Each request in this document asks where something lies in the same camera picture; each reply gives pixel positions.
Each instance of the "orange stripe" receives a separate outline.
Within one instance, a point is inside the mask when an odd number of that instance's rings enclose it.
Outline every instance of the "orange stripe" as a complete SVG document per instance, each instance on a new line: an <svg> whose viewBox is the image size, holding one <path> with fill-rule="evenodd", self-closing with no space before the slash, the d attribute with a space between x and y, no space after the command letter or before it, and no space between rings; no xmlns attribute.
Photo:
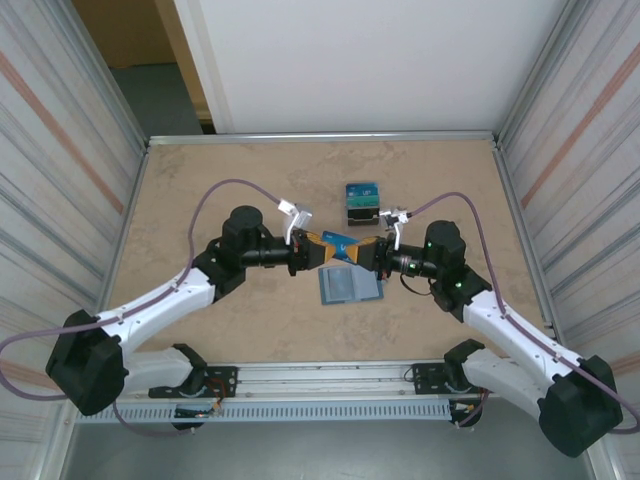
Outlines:
<svg viewBox="0 0 640 480"><path fill-rule="evenodd" d="M611 362L611 370L616 375L624 375L640 370L640 352Z"/></svg>
<svg viewBox="0 0 640 480"><path fill-rule="evenodd" d="M523 208L527 208L527 205L531 202L531 199L536 194L536 192L540 189L542 184L549 178L549 175L556 169L558 164L567 156L569 151L576 144L578 139L582 136L587 127L593 122L593 119L602 111L602 109L609 103L609 101L613 98L620 87L624 85L624 82L629 78L629 76L636 69L638 64L640 63L640 43L636 45L636 48L633 49L633 52L627 57L627 59L620 65L620 68L616 71L616 73L611 77L609 83L604 87L604 90L598 95L598 98L593 105L584 116L584 118L580 121L580 123L576 126L576 128L571 132L571 135L564 141L560 149L556 152L556 154L551 159L551 162L545 167L542 171L538 179L535 181L531 189L527 192L527 194L522 198L522 206Z"/></svg>
<svg viewBox="0 0 640 480"><path fill-rule="evenodd" d="M11 83L13 88L22 96L22 98L29 104L31 109L40 117L42 123L49 129L49 131L53 134L53 136L60 142L60 144L65 148L65 150L71 155L80 168L87 174L89 179L93 182L93 184L98 188L98 190L109 200L109 203L117 210L118 213L122 213L124 211L124 205L118 197L116 197L115 193L111 191L109 186L100 178L100 175L93 169L87 158L80 151L80 149L73 143L71 137L64 131L64 128L58 123L58 121L54 118L54 116L47 110L47 108L42 104L42 102L35 95L33 90L29 88L27 83L24 81L20 73L14 68L14 66L9 62L9 59L4 55L3 52L0 52L0 71L6 77L6 79Z"/></svg>
<svg viewBox="0 0 640 480"><path fill-rule="evenodd" d="M51 388L52 390L60 390L58 386L46 374L37 372L30 368L24 367L17 363L7 360L0 360L0 369L7 378L20 380L21 382L30 383L38 387Z"/></svg>

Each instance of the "white wall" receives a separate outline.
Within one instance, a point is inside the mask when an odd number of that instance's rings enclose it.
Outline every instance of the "white wall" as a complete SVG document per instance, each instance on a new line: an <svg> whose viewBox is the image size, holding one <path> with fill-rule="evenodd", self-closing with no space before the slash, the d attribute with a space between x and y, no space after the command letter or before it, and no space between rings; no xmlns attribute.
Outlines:
<svg viewBox="0 0 640 480"><path fill-rule="evenodd" d="M564 0L176 0L220 133L495 129Z"/></svg>

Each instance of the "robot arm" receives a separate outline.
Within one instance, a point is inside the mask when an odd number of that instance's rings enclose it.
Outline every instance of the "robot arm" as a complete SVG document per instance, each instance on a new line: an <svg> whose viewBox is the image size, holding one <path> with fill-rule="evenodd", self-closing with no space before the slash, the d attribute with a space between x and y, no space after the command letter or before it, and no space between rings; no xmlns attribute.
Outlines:
<svg viewBox="0 0 640 480"><path fill-rule="evenodd" d="M406 212L386 213L395 233L347 247L351 260L377 272L379 279L392 272L428 278L442 310L482 332L511 357L500 359L473 341L454 348L445 355L445 365L458 389L475 385L504 397L537 419L556 448L574 457L622 421L618 402L558 359L579 365L615 390L609 365L597 356L585 360L559 345L506 303L501 309L491 285L466 264L466 244L453 222L430 224L424 245L417 247L398 238Z"/></svg>
<svg viewBox="0 0 640 480"><path fill-rule="evenodd" d="M100 412L120 394L153 387L202 383L206 362L186 345L136 353L146 340L185 315L216 303L240 286L248 267L286 265L290 275L325 263L335 247L303 230L311 214L282 201L285 237L274 237L254 207L238 207L222 226L222 236L196 256L189 272L113 310L90 316L80 310L65 327L121 318L101 328L61 335L47 374L83 415Z"/></svg>

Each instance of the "small box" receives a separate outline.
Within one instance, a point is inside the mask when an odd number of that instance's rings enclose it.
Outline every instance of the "small box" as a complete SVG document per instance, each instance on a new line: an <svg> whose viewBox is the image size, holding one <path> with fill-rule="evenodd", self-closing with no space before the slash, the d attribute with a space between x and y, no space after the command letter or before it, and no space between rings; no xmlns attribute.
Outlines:
<svg viewBox="0 0 640 480"><path fill-rule="evenodd" d="M348 226L380 224L380 195L377 183L348 183L346 194Z"/></svg>
<svg viewBox="0 0 640 480"><path fill-rule="evenodd" d="M384 298L382 282L358 265L340 265L318 269L320 298L323 305L365 302Z"/></svg>

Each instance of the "work surface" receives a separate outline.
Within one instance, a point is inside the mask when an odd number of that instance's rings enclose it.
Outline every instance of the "work surface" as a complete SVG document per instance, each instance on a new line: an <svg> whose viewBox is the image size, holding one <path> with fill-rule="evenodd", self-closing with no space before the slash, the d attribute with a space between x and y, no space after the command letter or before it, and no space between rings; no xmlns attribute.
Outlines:
<svg viewBox="0 0 640 480"><path fill-rule="evenodd" d="M411 210L457 190L469 195L483 221L503 294L516 310L542 325L529 273L487 141L271 143L167 145L151 149L115 282L113 306L164 283L187 259L186 232L204 192L226 178L258 183L277 197L309 205L309 230L345 232L344 187L377 181L383 206ZM202 210L196 252L220 235L234 207L254 205L281 235L282 214L241 185L218 190ZM447 199L406 226L403 243L422 245L427 225L453 220L467 242L467 262L488 277L471 212ZM364 237L355 228L345 232ZM408 279L428 291L424 279ZM143 349L187 343L209 362L284 362L428 359L441 357L479 333L442 312L430 297L403 289L398 275L380 301L323 306L316 271L289 277L287 269L250 269L230 296L163 330Z"/></svg>

